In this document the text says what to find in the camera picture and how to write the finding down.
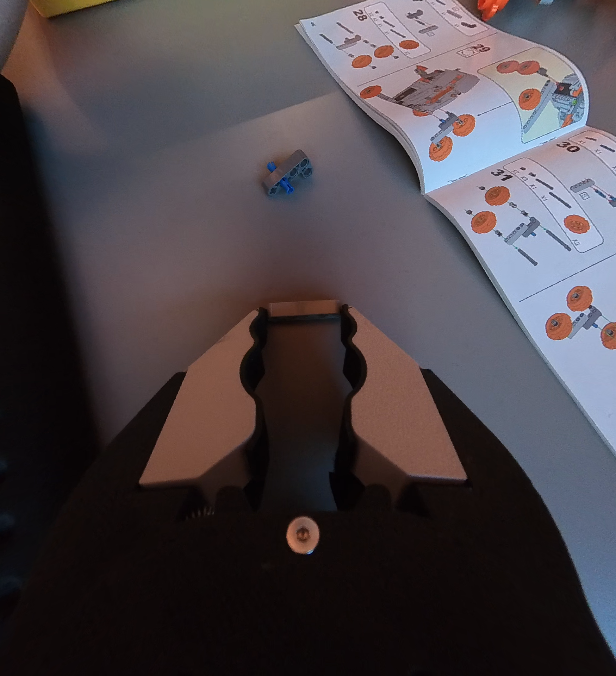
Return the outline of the dark grey short beam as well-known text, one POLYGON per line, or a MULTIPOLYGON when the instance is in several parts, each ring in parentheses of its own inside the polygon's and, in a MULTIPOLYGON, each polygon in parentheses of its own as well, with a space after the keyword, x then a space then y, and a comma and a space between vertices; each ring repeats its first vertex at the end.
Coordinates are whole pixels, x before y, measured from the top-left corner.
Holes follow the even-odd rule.
POLYGON ((276 166, 277 170, 273 173, 268 173, 262 181, 263 189, 269 196, 285 192, 279 186, 281 179, 287 179, 292 184, 293 180, 298 176, 307 179, 312 175, 311 161, 301 149, 296 150, 290 157, 276 166))

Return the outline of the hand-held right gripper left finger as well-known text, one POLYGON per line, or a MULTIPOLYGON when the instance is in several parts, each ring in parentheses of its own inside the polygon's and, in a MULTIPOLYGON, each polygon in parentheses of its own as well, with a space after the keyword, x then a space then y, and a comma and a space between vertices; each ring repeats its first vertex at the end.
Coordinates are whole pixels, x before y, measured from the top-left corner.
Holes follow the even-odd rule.
POLYGON ((194 486, 209 503, 226 486, 256 507, 266 475, 266 426, 255 389, 265 371, 266 310, 255 309, 187 369, 142 487, 194 486))

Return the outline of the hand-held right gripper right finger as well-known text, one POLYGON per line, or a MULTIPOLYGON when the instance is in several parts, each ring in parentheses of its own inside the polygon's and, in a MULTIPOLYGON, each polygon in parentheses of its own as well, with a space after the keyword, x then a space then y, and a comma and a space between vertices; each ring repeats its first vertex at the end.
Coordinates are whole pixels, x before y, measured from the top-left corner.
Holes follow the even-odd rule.
POLYGON ((359 311, 341 309, 344 402, 334 471, 339 510, 353 508, 365 487, 383 486, 397 503, 408 485, 463 485, 466 472, 422 369, 359 311))

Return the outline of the yellow plastic bin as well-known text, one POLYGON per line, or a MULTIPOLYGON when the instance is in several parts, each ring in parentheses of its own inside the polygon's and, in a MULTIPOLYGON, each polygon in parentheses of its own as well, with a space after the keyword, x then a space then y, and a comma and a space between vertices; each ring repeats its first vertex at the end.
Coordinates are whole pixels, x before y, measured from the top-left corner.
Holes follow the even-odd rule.
POLYGON ((98 5, 107 4, 109 0, 32 0, 30 3, 38 13, 47 19, 67 13, 78 12, 98 5))

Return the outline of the light grey long beam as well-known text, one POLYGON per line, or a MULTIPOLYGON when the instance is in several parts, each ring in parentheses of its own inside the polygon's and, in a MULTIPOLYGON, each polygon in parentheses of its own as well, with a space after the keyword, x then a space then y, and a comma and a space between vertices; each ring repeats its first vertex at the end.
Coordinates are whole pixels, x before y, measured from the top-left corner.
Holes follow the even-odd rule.
POLYGON ((282 301, 269 304, 269 319, 273 321, 310 320, 338 317, 338 300, 282 301))

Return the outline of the white instruction booklet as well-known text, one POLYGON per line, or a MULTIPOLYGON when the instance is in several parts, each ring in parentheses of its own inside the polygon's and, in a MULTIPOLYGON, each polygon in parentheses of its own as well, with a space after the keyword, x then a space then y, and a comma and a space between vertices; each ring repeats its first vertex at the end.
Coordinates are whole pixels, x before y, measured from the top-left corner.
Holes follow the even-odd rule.
POLYGON ((616 454, 616 137, 587 125, 581 71, 456 1, 363 1, 296 29, 616 454))

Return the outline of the grey desk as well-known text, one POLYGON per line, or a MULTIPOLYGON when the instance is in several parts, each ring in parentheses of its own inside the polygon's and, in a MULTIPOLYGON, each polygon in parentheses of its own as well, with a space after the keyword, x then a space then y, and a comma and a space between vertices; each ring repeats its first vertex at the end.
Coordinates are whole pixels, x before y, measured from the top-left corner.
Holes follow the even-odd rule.
POLYGON ((616 655, 616 458, 400 144, 294 25, 352 1, 27 5, 25 108, 102 443, 251 309, 337 298, 432 369, 529 474, 616 655), (301 149, 293 194, 267 163, 301 149))

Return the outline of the black office chair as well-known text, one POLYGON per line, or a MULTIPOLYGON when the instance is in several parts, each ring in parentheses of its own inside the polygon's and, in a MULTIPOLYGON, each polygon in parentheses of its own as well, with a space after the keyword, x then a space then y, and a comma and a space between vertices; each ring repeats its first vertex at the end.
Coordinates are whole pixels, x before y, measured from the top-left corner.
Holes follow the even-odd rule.
POLYGON ((0 76, 0 642, 97 447, 23 111, 0 76))

